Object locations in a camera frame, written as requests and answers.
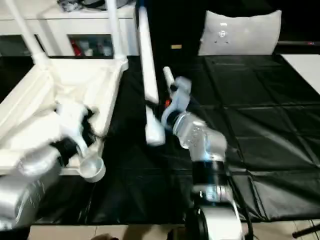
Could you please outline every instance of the white pole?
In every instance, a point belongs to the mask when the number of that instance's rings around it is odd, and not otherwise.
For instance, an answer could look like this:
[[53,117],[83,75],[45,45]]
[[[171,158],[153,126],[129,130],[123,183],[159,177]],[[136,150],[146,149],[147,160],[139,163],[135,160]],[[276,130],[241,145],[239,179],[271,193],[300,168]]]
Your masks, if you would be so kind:
[[164,78],[166,81],[166,85],[168,87],[168,91],[170,95],[172,94],[170,86],[175,82],[174,76],[172,75],[171,69],[168,66],[163,68]]
[[119,19],[117,16],[116,0],[105,0],[105,5],[107,6],[109,17],[110,17],[110,22],[111,22],[114,58],[115,59],[125,59],[126,55],[123,50],[123,43],[122,43],[122,38],[121,38]]
[[15,21],[18,23],[23,39],[32,54],[32,58],[35,64],[46,64],[48,59],[46,54],[42,51],[36,37],[30,31],[25,19],[22,17],[14,0],[5,0],[6,5],[10,9]]
[[139,8],[139,36],[141,50],[141,65],[144,84],[144,97],[155,104],[159,103],[154,57],[149,32],[147,9]]

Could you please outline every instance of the white cabinet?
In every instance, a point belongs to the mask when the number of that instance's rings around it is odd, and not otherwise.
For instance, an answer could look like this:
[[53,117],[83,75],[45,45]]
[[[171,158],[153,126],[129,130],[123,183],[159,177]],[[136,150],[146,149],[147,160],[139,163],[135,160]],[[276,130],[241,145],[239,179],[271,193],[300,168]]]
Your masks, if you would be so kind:
[[[82,10],[67,13],[60,9],[56,0],[16,2],[49,56],[87,55],[90,52],[94,56],[102,56],[113,52],[108,11]],[[135,3],[119,8],[117,13],[124,51],[127,55],[138,55]],[[26,46],[19,35],[18,25],[5,4],[0,3],[0,55],[7,56],[10,52],[13,56],[19,52],[27,55]]]

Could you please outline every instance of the small label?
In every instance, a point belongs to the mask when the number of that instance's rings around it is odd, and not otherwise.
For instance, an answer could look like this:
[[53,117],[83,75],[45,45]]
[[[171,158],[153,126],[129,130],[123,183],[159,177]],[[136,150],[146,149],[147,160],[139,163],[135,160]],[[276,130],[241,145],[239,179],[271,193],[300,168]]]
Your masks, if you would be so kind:
[[227,35],[227,32],[224,31],[224,30],[221,30],[221,31],[219,32],[220,38],[224,38],[226,35]]
[[182,44],[171,45],[171,49],[182,49]]

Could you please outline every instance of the table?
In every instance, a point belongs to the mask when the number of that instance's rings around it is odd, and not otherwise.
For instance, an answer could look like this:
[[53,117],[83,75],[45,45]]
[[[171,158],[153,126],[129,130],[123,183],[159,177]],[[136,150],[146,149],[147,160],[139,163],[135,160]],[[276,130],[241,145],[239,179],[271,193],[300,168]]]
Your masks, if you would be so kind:
[[[32,65],[30,58],[0,62],[1,85],[8,82],[8,88]],[[284,58],[202,56],[168,65],[175,77],[192,80],[199,104],[192,102],[189,111],[209,116],[208,124],[225,134],[229,168],[253,221],[320,218],[320,96]],[[147,146],[142,92],[140,58],[130,57],[105,142],[105,177],[95,184],[62,177],[43,200],[36,224],[183,222],[191,204],[189,153],[169,133],[165,145]]]

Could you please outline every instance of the red object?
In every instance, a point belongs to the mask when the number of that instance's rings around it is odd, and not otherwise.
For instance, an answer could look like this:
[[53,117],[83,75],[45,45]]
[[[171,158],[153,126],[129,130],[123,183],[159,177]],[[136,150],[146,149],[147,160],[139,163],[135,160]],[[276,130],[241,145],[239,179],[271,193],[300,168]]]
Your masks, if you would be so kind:
[[165,100],[165,107],[167,108],[167,107],[169,107],[169,105],[171,104],[171,100]]
[[81,51],[80,47],[78,47],[78,45],[76,44],[75,40],[71,40],[71,46],[73,48],[74,55],[76,55],[76,56],[82,55],[82,51]]

